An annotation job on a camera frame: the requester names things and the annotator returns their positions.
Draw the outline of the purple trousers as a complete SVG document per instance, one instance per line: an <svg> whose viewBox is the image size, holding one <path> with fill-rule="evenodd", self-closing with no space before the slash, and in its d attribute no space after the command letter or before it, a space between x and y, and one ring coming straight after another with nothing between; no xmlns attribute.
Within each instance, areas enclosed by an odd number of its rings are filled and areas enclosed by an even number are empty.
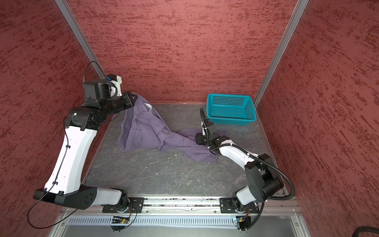
<svg viewBox="0 0 379 237"><path fill-rule="evenodd" d="M185 128L178 132L171 131L155 108L144 97L138 95L134 107L126 110L118 147L123 152L138 149L168 152L178 149L188 159L198 163L215 164L218 155L213 155L208 148L197 145L195 136L198 133L202 133L202 129Z"/></svg>

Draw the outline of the teal plastic basket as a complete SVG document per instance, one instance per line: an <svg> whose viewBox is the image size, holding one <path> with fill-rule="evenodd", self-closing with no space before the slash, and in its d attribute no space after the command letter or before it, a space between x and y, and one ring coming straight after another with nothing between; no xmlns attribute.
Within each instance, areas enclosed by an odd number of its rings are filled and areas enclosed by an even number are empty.
<svg viewBox="0 0 379 237"><path fill-rule="evenodd" d="M209 94L206 113L215 124L249 125L257 120L253 100L247 95Z"/></svg>

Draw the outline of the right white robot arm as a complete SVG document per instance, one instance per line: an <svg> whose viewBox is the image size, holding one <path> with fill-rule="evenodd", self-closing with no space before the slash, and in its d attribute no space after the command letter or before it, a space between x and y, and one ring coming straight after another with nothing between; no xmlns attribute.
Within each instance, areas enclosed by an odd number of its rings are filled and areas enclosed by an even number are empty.
<svg viewBox="0 0 379 237"><path fill-rule="evenodd" d="M283 181L270 156L253 154L218 133L212 138L198 133L195 141L213 153L229 158L245 171L247 186L233 194L235 210L240 212L252 203L265 202L283 188Z"/></svg>

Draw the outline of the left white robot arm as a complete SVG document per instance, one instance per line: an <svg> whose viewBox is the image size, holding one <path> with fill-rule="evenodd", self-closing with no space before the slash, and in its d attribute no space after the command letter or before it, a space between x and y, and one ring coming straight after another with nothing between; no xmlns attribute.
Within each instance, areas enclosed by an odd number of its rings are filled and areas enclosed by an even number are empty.
<svg viewBox="0 0 379 237"><path fill-rule="evenodd" d="M84 104L69 111L64 120L65 137L53 172L45 187L34 192L34 199L85 210L91 206L110 206L116 212L130 208L127 192L85 186L82 171L89 148L107 117L132 108L138 96L124 92L110 100L85 98Z"/></svg>

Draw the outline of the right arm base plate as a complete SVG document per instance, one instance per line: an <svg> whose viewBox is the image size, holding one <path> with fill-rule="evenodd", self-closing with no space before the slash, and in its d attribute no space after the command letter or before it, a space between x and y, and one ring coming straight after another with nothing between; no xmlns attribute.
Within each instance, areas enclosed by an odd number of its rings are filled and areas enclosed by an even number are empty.
<svg viewBox="0 0 379 237"><path fill-rule="evenodd" d="M241 204L238 199L233 198L223 198L219 199L221 213L240 213L247 214L253 213L258 214L259 208L255 205L254 202L250 204Z"/></svg>

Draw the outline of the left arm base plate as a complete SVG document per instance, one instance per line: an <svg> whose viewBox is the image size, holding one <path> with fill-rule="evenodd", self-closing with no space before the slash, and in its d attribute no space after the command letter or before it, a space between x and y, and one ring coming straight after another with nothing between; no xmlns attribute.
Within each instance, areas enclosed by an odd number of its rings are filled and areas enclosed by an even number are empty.
<svg viewBox="0 0 379 237"><path fill-rule="evenodd" d="M116 205L104 205L102 212L115 214L141 213L144 201L145 198L143 197L124 198Z"/></svg>

